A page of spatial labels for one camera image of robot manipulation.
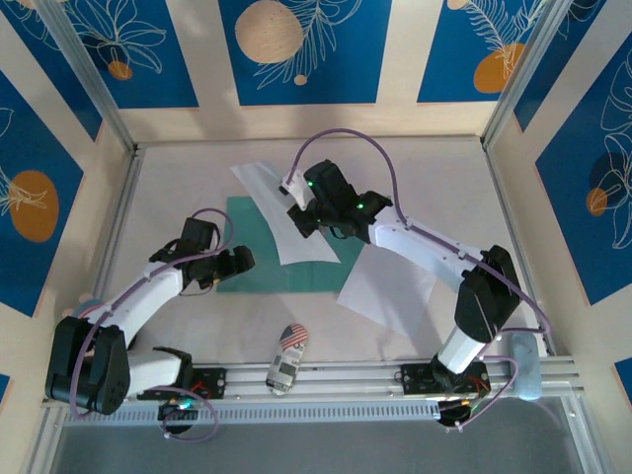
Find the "white paper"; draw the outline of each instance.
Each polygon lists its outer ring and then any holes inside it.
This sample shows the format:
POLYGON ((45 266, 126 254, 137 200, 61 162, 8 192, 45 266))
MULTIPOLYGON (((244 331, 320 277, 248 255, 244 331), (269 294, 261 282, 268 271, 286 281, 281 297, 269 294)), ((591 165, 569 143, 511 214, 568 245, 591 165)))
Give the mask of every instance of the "white paper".
POLYGON ((281 174, 267 161, 237 165, 230 168, 266 219, 275 236, 278 260, 281 265, 297 262, 333 262, 338 256, 320 232, 304 238, 287 211, 294 205, 292 196, 284 196, 278 190, 281 174))
POLYGON ((365 245, 336 301, 413 339, 436 277, 393 252, 365 245))

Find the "green cloth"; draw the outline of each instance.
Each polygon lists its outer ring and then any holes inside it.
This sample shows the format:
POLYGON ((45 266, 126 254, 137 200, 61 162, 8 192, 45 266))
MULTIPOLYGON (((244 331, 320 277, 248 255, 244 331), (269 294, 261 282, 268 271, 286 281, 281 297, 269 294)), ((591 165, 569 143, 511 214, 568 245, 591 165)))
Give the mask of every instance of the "green cloth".
POLYGON ((341 240, 328 233, 327 241, 338 255, 339 264, 301 262, 281 266, 275 237, 255 202, 250 197, 229 197, 226 208, 235 224, 231 247, 248 247, 255 267, 219 283, 220 293, 339 292, 364 245, 359 239, 341 240))

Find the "white tabletop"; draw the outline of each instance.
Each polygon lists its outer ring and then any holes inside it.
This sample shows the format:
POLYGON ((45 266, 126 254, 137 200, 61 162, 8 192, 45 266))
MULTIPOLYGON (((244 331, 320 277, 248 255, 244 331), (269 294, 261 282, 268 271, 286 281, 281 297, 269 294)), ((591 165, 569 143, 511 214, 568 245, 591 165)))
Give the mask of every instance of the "white tabletop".
MULTIPOLYGON (((379 141, 395 164, 408 215, 469 245, 489 249, 498 244, 514 255, 478 138, 379 141)), ((268 160, 283 172, 300 144, 270 140, 148 148, 120 238, 109 295, 127 286, 156 250, 180 236, 186 217, 195 210, 225 209, 227 198, 247 195, 230 166, 268 160)), ((334 160, 358 192, 392 195, 386 165, 367 143, 355 138, 320 140, 308 148, 301 168, 323 159, 334 160)), ((336 298, 335 293, 214 291, 178 297, 142 328, 137 347, 172 347, 191 353, 195 362, 267 362, 283 328, 298 322, 309 333, 305 360, 430 358, 454 326, 456 295, 441 282, 433 289, 413 339, 337 305, 336 298)), ((536 325, 524 304, 508 324, 536 325)), ((506 351, 503 342, 496 346, 490 354, 506 351)))

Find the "american flag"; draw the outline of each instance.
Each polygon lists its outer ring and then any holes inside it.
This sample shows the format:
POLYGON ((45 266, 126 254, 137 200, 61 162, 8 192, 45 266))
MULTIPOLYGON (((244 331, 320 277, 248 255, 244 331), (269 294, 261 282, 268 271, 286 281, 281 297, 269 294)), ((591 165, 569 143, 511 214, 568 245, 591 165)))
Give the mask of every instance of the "american flag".
POLYGON ((285 351, 305 341, 307 341, 307 330, 300 324, 290 324, 280 335, 280 348, 285 351))

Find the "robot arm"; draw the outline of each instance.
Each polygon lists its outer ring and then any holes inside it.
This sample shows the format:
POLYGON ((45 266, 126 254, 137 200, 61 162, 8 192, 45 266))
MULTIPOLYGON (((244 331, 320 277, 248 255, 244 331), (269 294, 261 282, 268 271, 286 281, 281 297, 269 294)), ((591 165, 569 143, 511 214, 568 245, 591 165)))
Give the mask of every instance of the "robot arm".
POLYGON ((520 303, 493 276, 463 257, 479 256, 517 285, 509 253, 499 246, 482 252, 449 239, 413 219, 402 222, 391 200, 373 191, 356 194, 339 168, 325 160, 305 172, 286 176, 279 190, 296 200, 288 215, 304 237, 320 226, 337 237, 356 237, 395 252, 431 272, 458 294, 455 327, 433 359, 433 390, 458 385, 477 354, 491 343, 520 303), (447 242, 455 251, 438 242, 447 242))
POLYGON ((77 405, 108 415, 128 395, 151 387, 190 388, 193 377, 190 355, 168 348, 154 348, 147 353, 128 352, 127 348, 149 318, 189 284, 197 281, 199 287, 205 289, 246 272, 255 265, 252 253, 240 246, 235 247, 232 254, 224 250, 217 255, 176 264, 138 289, 134 288, 140 279, 148 279, 153 271, 165 264, 209 249, 216 231, 213 223, 187 219, 180 239, 155 253, 142 275, 119 295, 105 304, 89 307, 81 319, 70 316, 60 321, 52 344, 46 396, 69 401, 72 371, 83 341, 94 324, 126 293, 129 295, 124 302, 112 311, 93 338, 93 354, 86 357, 79 377, 77 405))

